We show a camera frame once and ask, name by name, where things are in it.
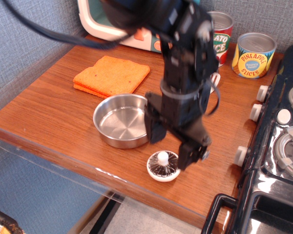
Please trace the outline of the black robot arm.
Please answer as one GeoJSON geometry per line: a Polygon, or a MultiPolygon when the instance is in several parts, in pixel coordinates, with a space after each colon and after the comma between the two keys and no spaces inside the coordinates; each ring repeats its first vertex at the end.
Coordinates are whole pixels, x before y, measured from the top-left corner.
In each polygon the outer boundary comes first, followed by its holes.
{"type": "Polygon", "coordinates": [[[178,168],[204,159],[211,139],[202,117],[218,69],[212,19],[191,0],[104,0],[109,22],[129,34],[145,28],[160,38],[164,59],[161,94],[146,93],[145,125],[150,143],[167,132],[181,141],[178,168]]]}

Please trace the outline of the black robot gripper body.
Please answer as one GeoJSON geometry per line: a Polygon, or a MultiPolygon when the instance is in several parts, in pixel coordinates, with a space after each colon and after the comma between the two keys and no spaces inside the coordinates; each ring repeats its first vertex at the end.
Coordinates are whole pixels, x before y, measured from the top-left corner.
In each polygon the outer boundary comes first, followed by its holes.
{"type": "Polygon", "coordinates": [[[202,124],[209,101],[209,91],[200,91],[190,99],[174,99],[166,95],[147,92],[145,113],[157,117],[167,131],[171,132],[182,143],[201,144],[205,153],[201,160],[208,156],[207,148],[211,138],[202,124]]]}

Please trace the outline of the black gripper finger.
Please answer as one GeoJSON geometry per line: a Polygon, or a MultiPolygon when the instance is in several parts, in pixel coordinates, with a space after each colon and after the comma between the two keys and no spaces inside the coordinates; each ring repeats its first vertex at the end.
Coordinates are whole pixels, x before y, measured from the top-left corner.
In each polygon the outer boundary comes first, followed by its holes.
{"type": "Polygon", "coordinates": [[[190,164],[201,159],[204,153],[205,146],[201,144],[182,143],[179,147],[178,168],[184,171],[190,164]]]}
{"type": "Polygon", "coordinates": [[[145,126],[147,138],[151,144],[155,144],[166,137],[166,128],[157,117],[150,113],[145,113],[145,126]]]}

